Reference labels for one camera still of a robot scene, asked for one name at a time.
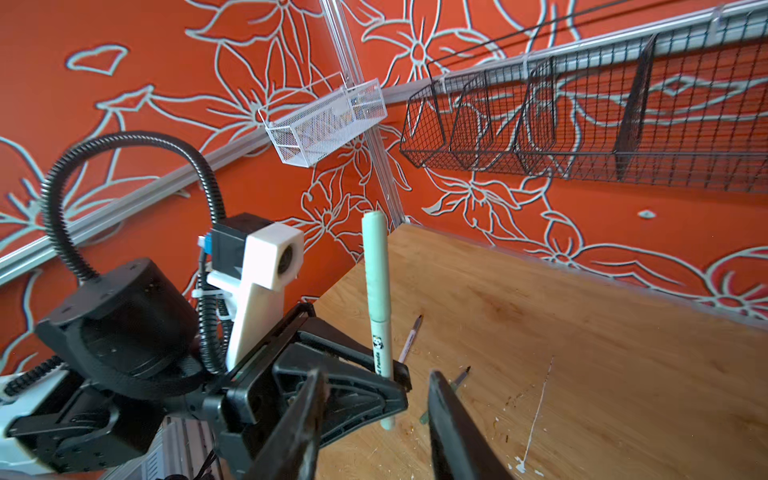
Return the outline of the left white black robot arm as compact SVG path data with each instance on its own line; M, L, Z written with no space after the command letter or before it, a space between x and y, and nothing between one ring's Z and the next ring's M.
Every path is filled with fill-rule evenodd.
M36 329L55 355L3 386L1 461L31 475L122 465L168 417L200 420L238 479L311 477L319 449L408 406L396 363L293 307L229 372L208 372L190 303L139 259L85 282Z

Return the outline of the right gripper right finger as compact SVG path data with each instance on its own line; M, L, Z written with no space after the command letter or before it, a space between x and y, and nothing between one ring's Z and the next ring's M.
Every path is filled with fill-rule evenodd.
M439 371L429 376L427 412L435 479L515 479Z

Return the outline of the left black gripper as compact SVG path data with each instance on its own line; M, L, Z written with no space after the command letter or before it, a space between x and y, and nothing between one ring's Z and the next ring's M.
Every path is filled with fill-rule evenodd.
M294 307L244 360L204 389L202 418L233 474L307 474L320 449L408 407L408 368L375 372L374 353Z

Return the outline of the light green pen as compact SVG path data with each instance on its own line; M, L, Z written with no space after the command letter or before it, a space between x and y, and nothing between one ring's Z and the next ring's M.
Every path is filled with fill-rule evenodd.
M392 380L391 292L386 215L378 210L362 218L364 269L375 372Z

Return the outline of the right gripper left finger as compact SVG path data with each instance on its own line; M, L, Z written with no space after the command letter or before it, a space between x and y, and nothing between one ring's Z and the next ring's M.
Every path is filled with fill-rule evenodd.
M314 479L329 396L326 372L313 369L244 479Z

